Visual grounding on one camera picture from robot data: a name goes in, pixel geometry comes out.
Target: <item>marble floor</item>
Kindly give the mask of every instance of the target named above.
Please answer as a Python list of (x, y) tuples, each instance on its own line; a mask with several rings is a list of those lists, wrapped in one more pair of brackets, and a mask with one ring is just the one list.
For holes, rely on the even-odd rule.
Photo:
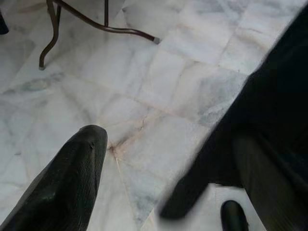
[[(103, 0), (69, 0), (103, 21)], [(108, 151), (89, 231), (220, 231), (235, 199), (251, 231), (264, 231), (243, 190), (211, 185), (187, 220), (157, 206), (194, 157), (304, 0), (112, 0), (112, 26), (162, 39), (97, 31), (63, 11), (52, 37), (43, 0), (0, 0), (0, 223), (33, 178), (78, 129), (108, 132)]]

